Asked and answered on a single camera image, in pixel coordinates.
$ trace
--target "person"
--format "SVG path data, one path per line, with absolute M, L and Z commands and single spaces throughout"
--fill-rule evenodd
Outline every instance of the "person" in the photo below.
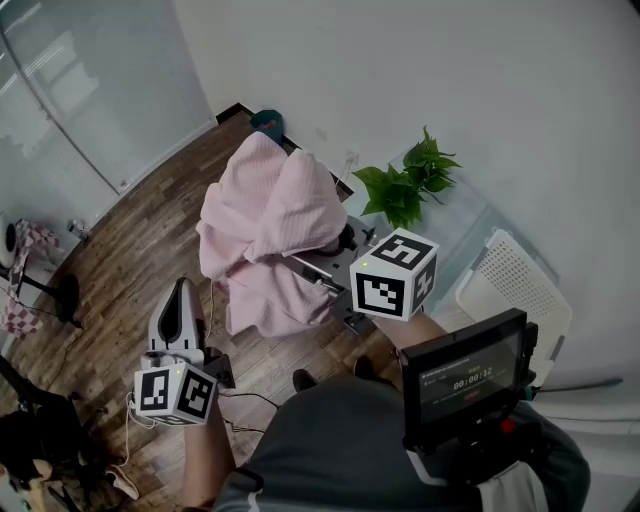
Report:
M 445 334 L 423 314 L 410 322 L 376 323 L 397 349 Z M 185 428 L 185 510 L 482 510 L 475 487 L 419 480 L 402 445 L 401 394 L 374 378 L 366 358 L 354 370 L 362 378 L 333 377 L 317 385 L 296 370 L 298 393 L 280 407 L 240 468 L 215 403 L 207 425 Z M 527 404 L 518 404 L 511 418 L 543 426 L 549 454 L 532 469 L 548 510 L 581 510 L 590 477 L 575 443 Z

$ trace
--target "black cable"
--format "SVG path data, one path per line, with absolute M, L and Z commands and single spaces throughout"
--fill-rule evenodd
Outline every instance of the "black cable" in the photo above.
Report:
M 7 297 L 13 300 L 16 304 L 20 304 L 23 308 L 27 308 L 32 311 L 39 311 L 40 313 L 44 313 L 45 315 L 50 315 L 55 318 L 58 318 L 58 315 L 56 315 L 55 313 L 52 313 L 51 311 L 45 311 L 44 309 L 34 308 L 33 306 L 27 306 L 26 304 L 23 304 L 22 302 L 20 302 L 18 298 L 14 299 L 11 295 L 9 295 L 9 292 L 5 290 L 2 286 L 0 286 L 0 290 L 2 290 L 7 295 Z
M 265 402 L 269 402 L 276 409 L 280 409 L 280 406 L 278 404 L 276 404 L 275 402 L 272 402 L 268 398 L 265 398 L 264 396 L 258 393 L 235 393 L 233 395 L 227 395 L 225 393 L 218 393 L 218 394 L 220 396 L 224 396 L 225 398 L 235 398 L 237 396 L 257 396 L 258 398 L 262 398 Z M 235 423 L 233 423 L 232 421 L 229 421 L 224 416 L 222 417 L 222 421 L 224 421 L 227 425 L 231 426 L 231 432 L 233 432 L 234 434 L 237 434 L 239 432 L 259 432 L 260 434 L 264 434 L 264 430 L 260 430 L 258 428 L 238 427 Z
M 64 355 L 62 356 L 62 363 L 60 363 L 60 367 L 58 368 L 58 371 L 56 372 L 55 377 L 51 379 L 51 382 L 49 382 L 49 387 L 47 389 L 51 389 L 51 386 L 53 386 L 53 383 L 56 381 L 58 377 L 60 377 L 60 373 L 62 372 L 62 369 L 64 368 L 64 365 L 67 362 L 67 354 L 69 353 L 69 350 L 71 349 L 71 347 L 75 345 L 76 341 L 78 341 L 80 338 L 82 338 L 82 336 L 84 336 L 84 327 L 80 327 L 80 329 L 82 329 L 82 332 L 80 333 L 80 335 L 76 336 L 75 339 L 72 340 L 71 343 L 69 343 L 69 345 L 67 345 L 67 348 L 64 349 Z
M 269 402 L 276 409 L 280 409 L 280 406 L 278 404 L 276 404 L 275 402 L 272 402 L 268 398 L 265 398 L 265 397 L 263 397 L 262 395 L 260 395 L 258 393 L 234 393 L 233 395 L 227 395 L 225 393 L 219 393 L 219 395 L 220 396 L 224 396 L 225 398 L 234 398 L 236 396 L 257 396 L 258 398 L 262 398 L 265 402 Z
M 231 425 L 231 432 L 237 434 L 239 432 L 259 432 L 260 434 L 264 434 L 264 430 L 260 430 L 257 428 L 249 428 L 249 427 L 238 427 L 232 421 L 229 421 L 224 416 L 222 417 L 222 421 L 224 421 L 227 425 Z

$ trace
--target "white cable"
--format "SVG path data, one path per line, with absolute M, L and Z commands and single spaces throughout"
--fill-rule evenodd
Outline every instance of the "white cable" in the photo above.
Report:
M 119 468 L 123 468 L 129 463 L 129 418 L 131 418 L 133 422 L 137 423 L 142 428 L 146 428 L 147 430 L 151 430 L 158 424 L 157 421 L 154 421 L 151 424 L 145 425 L 144 423 L 141 423 L 140 421 L 138 421 L 133 417 L 133 414 L 131 414 L 131 409 L 133 408 L 133 401 L 129 399 L 129 395 L 131 394 L 132 394 L 131 391 L 129 391 L 127 393 L 127 396 L 124 398 L 125 404 L 127 406 L 127 416 L 124 420 L 124 435 L 125 435 L 124 446 L 125 446 L 125 450 L 127 451 L 127 458 L 124 460 L 122 464 L 117 465 L 117 467 Z
M 204 339 L 206 343 L 211 336 L 211 330 L 213 329 L 213 279 L 211 280 L 211 312 L 209 313 L 209 332 L 207 332 L 207 337 Z

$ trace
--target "white cube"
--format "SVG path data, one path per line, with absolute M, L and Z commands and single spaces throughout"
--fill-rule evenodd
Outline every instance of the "white cube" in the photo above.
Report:
M 188 363 L 136 372 L 136 414 L 166 425 L 206 423 L 216 383 Z
M 409 321 L 435 285 L 438 247 L 396 229 L 351 264 L 353 310 Z

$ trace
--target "wooden floor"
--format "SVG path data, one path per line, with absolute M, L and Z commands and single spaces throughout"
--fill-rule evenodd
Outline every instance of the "wooden floor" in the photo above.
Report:
M 200 137 L 122 199 L 94 229 L 92 239 L 67 259 L 63 271 L 74 273 L 80 282 L 78 317 L 84 333 L 43 317 L 44 329 L 12 347 L 12 364 L 34 384 L 64 395 L 80 393 L 81 419 L 96 408 L 108 408 L 92 434 L 114 457 L 124 457 L 125 396 L 147 348 L 147 322 L 161 292 L 178 277 L 188 277 L 196 283 L 209 317 L 210 284 L 200 274 L 195 225 L 207 186 L 218 181 L 227 160 L 250 133 L 248 116 L 238 114 Z M 378 331 L 359 339 L 333 321 L 285 338 L 265 339 L 253 329 L 231 337 L 224 328 L 226 304 L 216 291 L 208 345 L 230 356 L 238 392 L 258 392 L 282 403 L 294 393 L 295 369 L 306 368 L 325 379 L 348 372 L 362 353 L 373 359 L 383 376 L 399 381 L 391 344 Z M 46 300 L 38 306 L 52 309 Z M 66 349 L 62 372 L 52 382 Z M 221 397 L 220 406 L 225 418 L 258 429 L 265 429 L 274 413 L 271 405 L 255 397 Z M 15 409 L 15 393 L 3 381 L 0 414 Z M 238 464 L 251 456 L 260 437 L 230 432 Z M 130 422 L 129 446 L 131 458 L 124 469 L 141 497 L 126 510 L 178 510 L 182 428 L 145 430 Z

